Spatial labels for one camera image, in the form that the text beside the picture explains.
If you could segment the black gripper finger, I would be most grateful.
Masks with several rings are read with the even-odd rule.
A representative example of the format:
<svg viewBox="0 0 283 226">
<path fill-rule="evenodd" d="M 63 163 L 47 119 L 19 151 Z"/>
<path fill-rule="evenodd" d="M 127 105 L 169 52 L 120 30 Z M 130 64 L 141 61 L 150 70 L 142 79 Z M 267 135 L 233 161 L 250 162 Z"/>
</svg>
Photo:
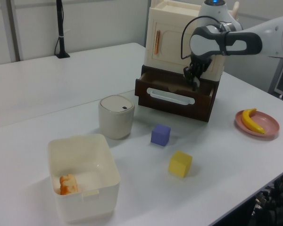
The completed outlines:
<svg viewBox="0 0 283 226">
<path fill-rule="evenodd" d="M 191 85 L 192 85 L 193 91 L 196 91 L 200 86 L 200 80 L 198 79 L 197 76 L 195 76 L 193 74 L 191 75 Z"/>
<path fill-rule="evenodd" d="M 194 83 L 194 76 L 191 72 L 191 68 L 190 67 L 185 67 L 183 69 L 183 74 L 184 74 L 184 77 L 186 78 L 186 81 L 192 85 Z"/>
</svg>

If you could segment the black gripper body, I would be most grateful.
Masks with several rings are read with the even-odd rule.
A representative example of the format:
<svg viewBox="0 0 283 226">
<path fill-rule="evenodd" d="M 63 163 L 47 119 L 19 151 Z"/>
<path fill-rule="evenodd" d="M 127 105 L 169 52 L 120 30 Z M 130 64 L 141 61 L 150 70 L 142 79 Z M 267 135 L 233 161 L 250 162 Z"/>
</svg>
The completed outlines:
<svg viewBox="0 0 283 226">
<path fill-rule="evenodd" d="M 190 55 L 191 63 L 188 67 L 191 68 L 191 72 L 193 75 L 197 76 L 198 78 L 208 69 L 210 63 L 212 62 L 212 59 L 205 58 L 200 59 L 194 54 Z"/>
</svg>

